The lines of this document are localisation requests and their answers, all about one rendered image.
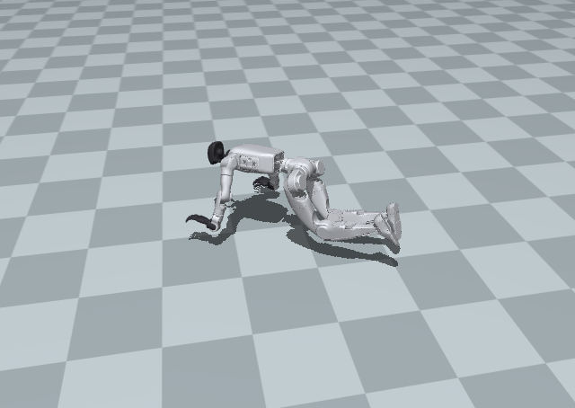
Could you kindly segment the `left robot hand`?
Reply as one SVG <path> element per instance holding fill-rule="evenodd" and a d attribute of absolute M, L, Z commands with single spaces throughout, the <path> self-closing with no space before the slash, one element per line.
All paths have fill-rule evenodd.
<path fill-rule="evenodd" d="M 206 217 L 199 216 L 199 215 L 196 214 L 196 215 L 191 215 L 191 216 L 187 217 L 186 222 L 188 222 L 188 220 L 196 220 L 196 221 L 198 221 L 198 222 L 200 222 L 200 223 L 202 223 L 202 224 L 207 225 L 207 228 L 209 228 L 209 229 L 211 229 L 211 230 L 215 230 L 215 229 L 216 229 L 216 226 L 211 223 L 212 218 L 211 218 L 211 219 L 208 219 L 208 218 L 206 218 Z"/>

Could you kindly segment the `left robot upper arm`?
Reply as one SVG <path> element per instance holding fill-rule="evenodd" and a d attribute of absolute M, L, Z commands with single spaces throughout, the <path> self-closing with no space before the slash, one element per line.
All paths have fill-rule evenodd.
<path fill-rule="evenodd" d="M 238 165 L 236 154 L 230 154 L 222 159 L 221 166 L 221 200 L 222 202 L 229 202 L 232 199 L 232 192 L 230 192 L 234 169 Z"/>

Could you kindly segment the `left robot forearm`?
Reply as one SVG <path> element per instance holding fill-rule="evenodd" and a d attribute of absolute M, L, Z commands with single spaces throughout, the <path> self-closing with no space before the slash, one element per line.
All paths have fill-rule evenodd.
<path fill-rule="evenodd" d="M 214 209 L 212 221 L 211 221 L 211 223 L 216 226 L 216 229 L 215 230 L 209 229 L 212 232 L 216 232 L 217 230 L 220 229 L 221 222 L 223 220 L 223 216 L 224 216 L 224 213 L 225 213 L 225 210 L 227 207 L 227 205 L 224 202 L 220 201 L 221 200 L 221 194 L 222 194 L 222 192 L 221 192 L 221 190 L 219 190 L 217 193 L 215 209 Z"/>

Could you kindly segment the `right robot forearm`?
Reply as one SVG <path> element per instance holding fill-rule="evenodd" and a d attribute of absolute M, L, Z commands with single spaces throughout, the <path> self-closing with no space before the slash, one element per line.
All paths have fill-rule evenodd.
<path fill-rule="evenodd" d="M 279 174 L 276 173 L 273 175 L 269 175 L 269 177 L 270 177 L 270 185 L 274 187 L 273 191 L 275 191 L 276 189 L 279 188 Z"/>

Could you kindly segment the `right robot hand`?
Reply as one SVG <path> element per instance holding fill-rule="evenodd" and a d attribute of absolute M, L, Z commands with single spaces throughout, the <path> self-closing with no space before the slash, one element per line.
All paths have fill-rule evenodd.
<path fill-rule="evenodd" d="M 258 184 L 256 184 L 256 183 L 258 183 Z M 255 185 L 254 185 L 254 184 L 255 184 Z M 273 187 L 272 185 L 270 185 L 270 179 L 267 178 L 267 177 L 264 177 L 264 176 L 259 177 L 258 179 L 256 179 L 256 180 L 253 182 L 253 187 L 254 187 L 254 188 L 257 187 L 257 186 L 261 186 L 261 185 L 262 185 L 262 186 L 267 186 L 269 189 L 274 190 L 274 187 Z"/>

